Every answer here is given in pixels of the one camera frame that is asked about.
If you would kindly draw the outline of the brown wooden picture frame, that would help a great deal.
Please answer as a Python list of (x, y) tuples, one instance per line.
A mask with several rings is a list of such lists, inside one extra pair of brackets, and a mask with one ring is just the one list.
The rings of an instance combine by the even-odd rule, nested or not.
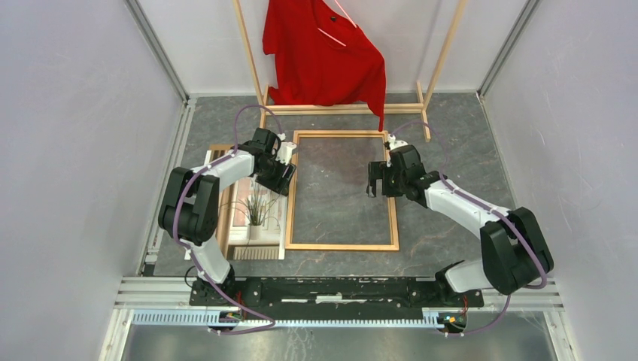
[[(389, 139), (387, 131), (377, 130), (295, 130), (293, 132), (293, 142), (300, 148), (300, 141), (303, 138), (377, 138), (382, 143)], [(399, 251), (399, 229), (396, 215), (396, 201), (393, 198), (387, 199), (388, 221), (390, 231), (389, 244), (302, 244), (293, 242), (294, 216), (296, 203), (296, 181), (298, 172), (292, 177), (289, 194), (287, 196), (287, 220), (284, 236), (285, 250), (307, 250), (307, 251), (363, 251), (363, 252), (386, 252)]]

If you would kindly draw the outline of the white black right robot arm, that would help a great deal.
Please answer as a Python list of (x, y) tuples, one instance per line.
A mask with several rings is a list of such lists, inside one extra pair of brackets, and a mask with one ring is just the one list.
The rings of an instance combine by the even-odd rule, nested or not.
[(494, 289), (511, 295), (521, 288), (542, 289), (554, 261), (534, 213), (493, 205), (462, 190), (438, 171), (426, 171), (416, 148), (388, 143), (389, 158), (367, 166), (368, 196), (406, 197), (443, 214), (470, 231), (481, 257), (460, 261), (436, 274), (436, 301), (445, 307), (470, 290)]

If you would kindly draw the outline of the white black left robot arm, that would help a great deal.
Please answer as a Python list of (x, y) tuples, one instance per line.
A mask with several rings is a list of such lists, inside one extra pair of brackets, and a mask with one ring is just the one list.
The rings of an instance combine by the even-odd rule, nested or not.
[(236, 297), (234, 271), (215, 238), (221, 193), (251, 177), (257, 185), (286, 197), (296, 171), (292, 162), (296, 149), (284, 134), (258, 128), (251, 140), (234, 144), (208, 164), (171, 170), (158, 224), (190, 253), (197, 276), (209, 284), (207, 295), (216, 305), (230, 305)]

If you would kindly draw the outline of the plant photo print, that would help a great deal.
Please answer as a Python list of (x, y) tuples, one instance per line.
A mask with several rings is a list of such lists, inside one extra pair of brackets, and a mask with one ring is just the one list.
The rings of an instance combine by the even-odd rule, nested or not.
[(287, 198), (252, 177), (220, 195), (215, 237), (228, 260), (283, 260)]

